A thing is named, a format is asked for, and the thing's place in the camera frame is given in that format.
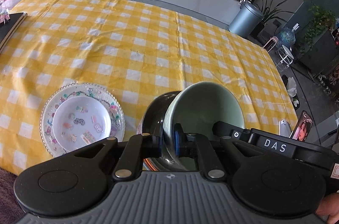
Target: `trash can lid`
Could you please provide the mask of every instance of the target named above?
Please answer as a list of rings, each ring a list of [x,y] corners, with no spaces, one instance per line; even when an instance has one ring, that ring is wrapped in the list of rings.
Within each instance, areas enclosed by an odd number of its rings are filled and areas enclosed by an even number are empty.
[[[264,18],[264,15],[262,14],[262,12],[253,4],[251,3],[245,3],[245,7],[251,12],[253,13],[255,16],[257,16],[258,18],[260,18],[260,20],[262,20]]]

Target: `table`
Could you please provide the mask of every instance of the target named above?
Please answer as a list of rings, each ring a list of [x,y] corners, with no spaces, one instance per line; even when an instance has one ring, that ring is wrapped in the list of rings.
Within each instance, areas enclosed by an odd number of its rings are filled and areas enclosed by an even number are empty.
[[[190,16],[127,0],[22,0],[28,13],[0,55],[0,167],[19,174],[51,159],[39,132],[47,99],[72,82],[104,86],[127,140],[151,101],[199,81],[224,85],[247,128],[278,133],[297,117],[268,53]]]

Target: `plant pot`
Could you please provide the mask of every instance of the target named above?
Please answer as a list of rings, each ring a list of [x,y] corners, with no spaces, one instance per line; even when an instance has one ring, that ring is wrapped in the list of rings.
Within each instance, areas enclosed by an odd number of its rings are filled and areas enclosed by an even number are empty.
[[[250,35],[254,38],[258,37],[258,34],[264,29],[265,25],[263,23],[259,23],[255,26],[253,31],[250,33]]]

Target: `phone screen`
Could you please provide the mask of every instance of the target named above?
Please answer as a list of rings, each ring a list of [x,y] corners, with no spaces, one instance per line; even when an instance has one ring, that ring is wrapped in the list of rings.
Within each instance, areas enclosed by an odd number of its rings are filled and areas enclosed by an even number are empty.
[[[301,142],[305,141],[311,130],[312,124],[313,120],[311,117],[306,113],[306,111],[302,111],[290,138]]]

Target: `wall outlet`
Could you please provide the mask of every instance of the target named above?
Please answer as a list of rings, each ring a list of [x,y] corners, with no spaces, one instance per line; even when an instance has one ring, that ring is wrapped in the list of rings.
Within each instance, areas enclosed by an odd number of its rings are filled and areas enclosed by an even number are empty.
[[[281,26],[281,23],[280,23],[277,19],[275,19],[275,20],[273,21],[273,24],[276,25],[277,28],[279,28],[279,27]]]

